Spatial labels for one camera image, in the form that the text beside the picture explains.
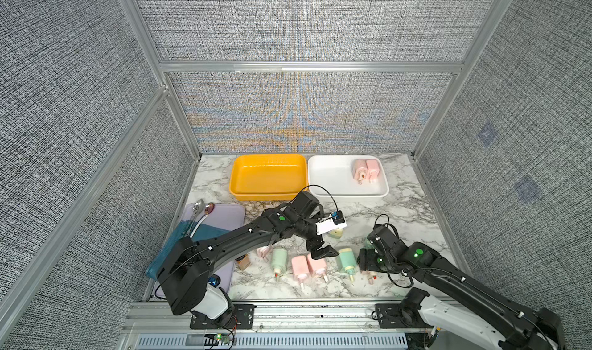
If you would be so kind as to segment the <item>white plastic storage box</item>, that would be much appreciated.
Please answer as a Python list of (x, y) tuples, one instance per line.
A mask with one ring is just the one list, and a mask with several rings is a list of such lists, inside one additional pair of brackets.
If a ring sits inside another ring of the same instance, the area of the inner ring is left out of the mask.
[[(376, 159), (381, 167), (381, 174), (375, 183), (366, 179), (358, 184), (352, 176), (352, 165), (356, 159)], [(368, 155), (315, 155), (308, 159), (308, 183), (321, 186), (311, 187), (310, 191), (318, 198), (329, 197), (338, 201), (362, 202), (379, 200), (390, 192), (386, 172), (377, 157)]]

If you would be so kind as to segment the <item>yellow plastic storage box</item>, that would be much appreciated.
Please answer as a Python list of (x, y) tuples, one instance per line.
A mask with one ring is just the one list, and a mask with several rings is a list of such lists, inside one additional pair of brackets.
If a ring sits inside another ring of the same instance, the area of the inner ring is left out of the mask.
[(307, 185), (304, 156), (253, 154), (234, 161), (229, 191), (239, 201), (290, 200)]

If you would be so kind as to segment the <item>pink pencil sharpener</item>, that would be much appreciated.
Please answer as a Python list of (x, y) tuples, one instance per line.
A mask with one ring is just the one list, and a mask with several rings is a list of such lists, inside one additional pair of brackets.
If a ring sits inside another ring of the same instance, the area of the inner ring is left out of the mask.
[(366, 161), (367, 167), (367, 180), (369, 183), (375, 183), (379, 179), (381, 174), (381, 167), (379, 161), (376, 159), (368, 159)]

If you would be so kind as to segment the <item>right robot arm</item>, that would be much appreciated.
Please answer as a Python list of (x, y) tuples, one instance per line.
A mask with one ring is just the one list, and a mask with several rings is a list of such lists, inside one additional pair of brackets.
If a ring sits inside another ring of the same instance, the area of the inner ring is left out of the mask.
[(514, 302), (470, 277), (421, 242), (406, 245), (386, 225), (374, 226), (370, 248), (359, 251), (362, 271), (402, 274), (459, 303), (452, 308), (416, 286), (398, 304), (377, 305), (381, 328), (441, 328), (487, 349), (564, 349), (561, 319)]

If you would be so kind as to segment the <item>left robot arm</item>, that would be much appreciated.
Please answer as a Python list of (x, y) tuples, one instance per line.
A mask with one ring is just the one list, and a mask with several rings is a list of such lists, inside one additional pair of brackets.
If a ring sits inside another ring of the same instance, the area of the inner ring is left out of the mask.
[(182, 237), (171, 248), (157, 273), (159, 287), (173, 315), (198, 312), (207, 318), (228, 323), (232, 304), (221, 288), (209, 284), (221, 266), (250, 251), (298, 236), (315, 260), (336, 257), (327, 245), (317, 223), (324, 217), (319, 200), (301, 191), (289, 202), (268, 208), (251, 223), (219, 237), (193, 241)]

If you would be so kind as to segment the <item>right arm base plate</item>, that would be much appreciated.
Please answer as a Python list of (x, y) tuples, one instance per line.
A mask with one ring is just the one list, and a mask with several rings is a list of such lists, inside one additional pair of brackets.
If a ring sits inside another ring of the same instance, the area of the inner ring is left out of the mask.
[(371, 317), (381, 329), (413, 328), (416, 325), (414, 311), (401, 304), (377, 304)]

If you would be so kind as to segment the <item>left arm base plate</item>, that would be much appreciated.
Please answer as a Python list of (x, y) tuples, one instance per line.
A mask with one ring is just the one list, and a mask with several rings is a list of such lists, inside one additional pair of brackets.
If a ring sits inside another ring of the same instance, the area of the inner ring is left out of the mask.
[(233, 305), (232, 311), (227, 310), (218, 319), (209, 319), (205, 314), (197, 311), (191, 312), (190, 329), (252, 329), (254, 310), (256, 305)]

